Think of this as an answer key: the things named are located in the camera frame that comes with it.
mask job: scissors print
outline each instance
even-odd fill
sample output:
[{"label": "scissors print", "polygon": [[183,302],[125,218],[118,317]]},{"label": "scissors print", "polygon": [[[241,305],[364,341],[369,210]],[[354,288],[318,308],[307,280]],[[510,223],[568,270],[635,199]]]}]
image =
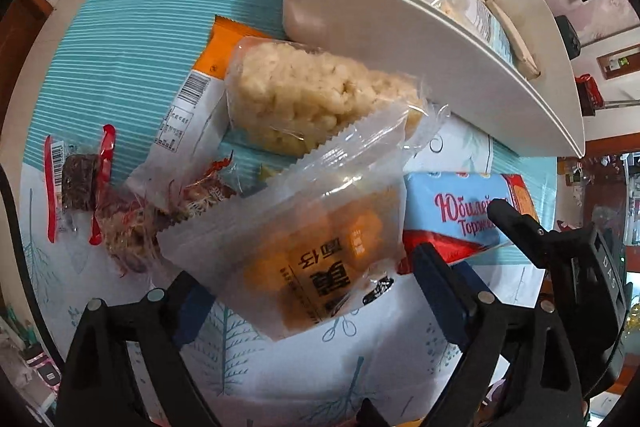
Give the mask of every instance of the scissors print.
[{"label": "scissors print", "polygon": [[[351,312],[350,315],[355,316],[358,314],[358,311],[359,310]],[[356,325],[352,320],[349,320],[346,316],[344,316],[344,317],[338,317],[337,319],[335,319],[334,325],[324,332],[324,335],[322,336],[323,342],[331,342],[334,339],[335,330],[337,330],[338,323],[340,321],[342,321],[342,331],[344,331],[344,334],[347,337],[355,337],[356,333],[358,333],[358,329],[356,328]]]}]

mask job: dark brown candy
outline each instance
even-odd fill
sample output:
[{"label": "dark brown candy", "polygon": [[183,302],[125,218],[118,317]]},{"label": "dark brown candy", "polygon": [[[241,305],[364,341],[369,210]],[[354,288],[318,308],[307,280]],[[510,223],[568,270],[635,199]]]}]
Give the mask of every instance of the dark brown candy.
[{"label": "dark brown candy", "polygon": [[72,210],[94,210],[97,154],[73,154],[62,167],[62,206]]}]

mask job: metal screw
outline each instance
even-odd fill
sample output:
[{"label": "metal screw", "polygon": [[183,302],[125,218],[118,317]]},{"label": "metal screw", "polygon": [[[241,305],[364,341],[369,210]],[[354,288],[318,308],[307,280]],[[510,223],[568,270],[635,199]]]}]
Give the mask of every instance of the metal screw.
[{"label": "metal screw", "polygon": [[164,298],[164,290],[162,288],[153,288],[148,294],[146,299],[151,302],[158,302]]},{"label": "metal screw", "polygon": [[547,313],[553,313],[556,310],[556,307],[551,301],[540,302],[540,307]]},{"label": "metal screw", "polygon": [[493,304],[495,296],[491,292],[480,292],[478,294],[478,299],[480,299],[480,302],[484,302],[484,304]]},{"label": "metal screw", "polygon": [[100,308],[100,306],[102,306],[102,301],[100,299],[91,299],[87,303],[86,308],[91,312],[95,312]]}]

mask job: tablecloth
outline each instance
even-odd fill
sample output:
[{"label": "tablecloth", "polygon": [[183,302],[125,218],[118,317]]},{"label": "tablecloth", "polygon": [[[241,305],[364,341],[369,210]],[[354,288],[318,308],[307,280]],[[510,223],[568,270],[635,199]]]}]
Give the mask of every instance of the tablecloth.
[{"label": "tablecloth", "polygon": [[[175,91],[206,44],[213,17],[283,38],[281,9],[282,0],[87,0],[81,7],[40,92],[20,181],[30,279],[63,356],[90,298],[109,305],[136,301],[149,281],[146,275],[119,277],[103,247],[49,243],[44,138],[73,133],[95,142],[102,126],[113,124],[113,181],[122,182],[144,161]],[[227,139],[221,150],[234,148]],[[554,158],[519,158],[452,118],[415,168],[521,173],[542,225],[552,227]],[[541,275],[517,249],[502,248],[472,263],[504,301],[535,300]],[[130,353],[150,413],[162,418],[138,348],[130,346]],[[353,416],[363,397],[372,398],[392,425],[415,419],[428,411],[459,356],[411,276],[353,315],[276,344],[216,302],[197,340],[182,353],[223,424],[243,426],[332,425]]]}]

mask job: white wall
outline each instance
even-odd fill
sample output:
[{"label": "white wall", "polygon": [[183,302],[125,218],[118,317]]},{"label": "white wall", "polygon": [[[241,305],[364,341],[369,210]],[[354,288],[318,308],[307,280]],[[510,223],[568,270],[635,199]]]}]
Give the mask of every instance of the white wall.
[{"label": "white wall", "polygon": [[[580,56],[571,61],[575,76],[590,73],[605,100],[640,99],[640,71],[606,80],[596,59],[640,42],[640,27],[594,42],[582,48]],[[601,109],[596,116],[584,118],[587,140],[621,136],[640,132],[640,107]]]}]

